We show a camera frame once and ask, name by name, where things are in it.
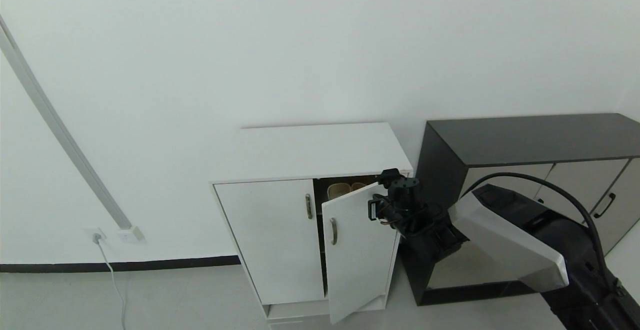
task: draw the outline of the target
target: electrical outlet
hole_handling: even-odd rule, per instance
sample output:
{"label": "electrical outlet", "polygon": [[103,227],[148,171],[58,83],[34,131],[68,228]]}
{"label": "electrical outlet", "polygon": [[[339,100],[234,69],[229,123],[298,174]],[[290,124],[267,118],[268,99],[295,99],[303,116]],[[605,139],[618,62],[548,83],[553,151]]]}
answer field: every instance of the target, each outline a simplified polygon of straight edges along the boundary
{"label": "electrical outlet", "polygon": [[139,243],[144,239],[144,235],[142,235],[142,231],[138,229],[138,226],[132,226],[128,230],[118,231],[118,237],[122,242],[126,243]]}
{"label": "electrical outlet", "polygon": [[100,234],[100,236],[102,236],[103,239],[106,239],[107,236],[105,235],[105,233],[100,230],[100,227],[87,227],[85,229],[84,233],[87,234],[87,236],[89,236],[89,238],[91,239],[91,241],[94,240],[94,234]]}

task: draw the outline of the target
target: cabinet top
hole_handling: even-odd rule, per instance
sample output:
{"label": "cabinet top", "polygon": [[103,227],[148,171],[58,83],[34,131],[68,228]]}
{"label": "cabinet top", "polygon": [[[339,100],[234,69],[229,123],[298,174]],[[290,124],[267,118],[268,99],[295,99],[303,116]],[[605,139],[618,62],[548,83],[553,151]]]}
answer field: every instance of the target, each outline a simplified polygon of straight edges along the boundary
{"label": "cabinet top", "polygon": [[467,166],[640,156],[640,123],[617,113],[429,121]]}
{"label": "cabinet top", "polygon": [[388,123],[242,129],[210,182],[315,179],[412,172]]}

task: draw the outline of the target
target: black cabinet top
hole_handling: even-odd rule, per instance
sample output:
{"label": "black cabinet top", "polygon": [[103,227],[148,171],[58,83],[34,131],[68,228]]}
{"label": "black cabinet top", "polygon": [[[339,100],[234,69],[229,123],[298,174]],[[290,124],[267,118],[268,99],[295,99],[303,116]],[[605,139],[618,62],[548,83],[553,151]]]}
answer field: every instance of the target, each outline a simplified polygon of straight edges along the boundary
{"label": "black cabinet top", "polygon": [[640,157],[640,123],[617,113],[429,121],[467,166]]}

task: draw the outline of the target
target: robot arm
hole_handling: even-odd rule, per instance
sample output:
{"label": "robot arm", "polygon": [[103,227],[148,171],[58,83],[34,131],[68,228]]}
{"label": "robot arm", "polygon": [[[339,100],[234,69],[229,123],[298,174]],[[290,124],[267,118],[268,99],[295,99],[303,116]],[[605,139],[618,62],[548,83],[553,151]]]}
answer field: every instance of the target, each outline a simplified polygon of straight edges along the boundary
{"label": "robot arm", "polygon": [[606,268],[592,229],[490,184],[468,191],[446,211],[422,202],[419,180],[395,169],[384,171],[379,183],[389,194],[369,201],[368,217],[397,229],[426,262],[435,264],[473,241],[540,292],[566,328],[640,328],[640,306]]}

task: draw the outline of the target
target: black cabinet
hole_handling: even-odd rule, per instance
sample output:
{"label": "black cabinet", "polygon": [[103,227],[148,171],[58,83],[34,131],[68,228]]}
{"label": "black cabinet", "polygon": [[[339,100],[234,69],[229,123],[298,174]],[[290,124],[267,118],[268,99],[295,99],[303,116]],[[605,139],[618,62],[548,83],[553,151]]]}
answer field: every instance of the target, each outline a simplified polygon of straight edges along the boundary
{"label": "black cabinet", "polygon": [[[592,215],[608,207],[595,220],[606,252],[640,218],[640,159],[633,161],[640,157],[640,123],[623,115],[440,120],[427,122],[424,133],[416,177],[425,200],[445,208],[484,175],[506,171],[566,189]],[[539,184],[510,177],[488,182],[583,220],[566,199]],[[408,246],[401,246],[400,255],[418,305],[532,292],[470,242],[435,266]]]}

